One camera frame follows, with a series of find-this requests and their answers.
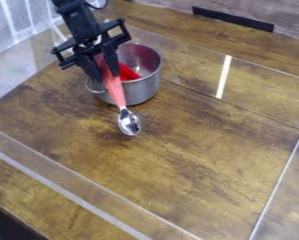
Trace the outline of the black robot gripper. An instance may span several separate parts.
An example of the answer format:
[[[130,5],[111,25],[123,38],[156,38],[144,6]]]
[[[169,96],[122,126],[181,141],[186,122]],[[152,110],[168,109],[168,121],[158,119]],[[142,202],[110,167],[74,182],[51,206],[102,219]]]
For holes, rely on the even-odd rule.
[[[102,70],[93,57],[103,54],[111,73],[118,77],[118,46],[131,40],[126,20],[118,18],[98,22],[90,12],[66,13],[62,17],[73,37],[51,50],[59,60],[59,67],[66,69],[78,66],[95,83],[102,83]]]

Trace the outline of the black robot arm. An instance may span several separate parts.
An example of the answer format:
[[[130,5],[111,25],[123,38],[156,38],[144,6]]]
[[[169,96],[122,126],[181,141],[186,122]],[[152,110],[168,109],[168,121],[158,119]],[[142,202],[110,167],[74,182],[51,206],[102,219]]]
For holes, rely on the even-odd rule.
[[[51,0],[55,12],[62,16],[71,38],[51,53],[58,57],[62,69],[78,66],[95,83],[105,79],[103,71],[94,59],[102,54],[111,74],[121,75],[118,46],[131,40],[126,20],[98,22],[91,10],[97,7],[87,0]]]

